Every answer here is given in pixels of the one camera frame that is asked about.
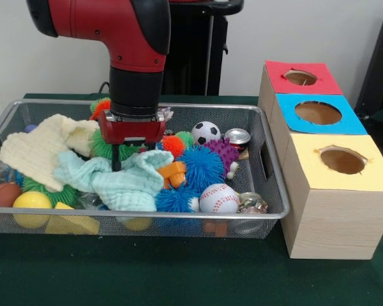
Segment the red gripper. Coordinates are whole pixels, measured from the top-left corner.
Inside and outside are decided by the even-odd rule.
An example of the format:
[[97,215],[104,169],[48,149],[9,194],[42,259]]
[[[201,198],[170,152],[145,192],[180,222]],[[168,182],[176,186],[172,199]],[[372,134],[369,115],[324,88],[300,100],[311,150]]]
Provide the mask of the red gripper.
[[165,132],[165,117],[158,111],[154,117],[130,118],[114,115],[110,110],[101,111],[99,126],[102,138],[112,145],[112,170],[120,171],[119,145],[145,144],[147,150],[155,150]]

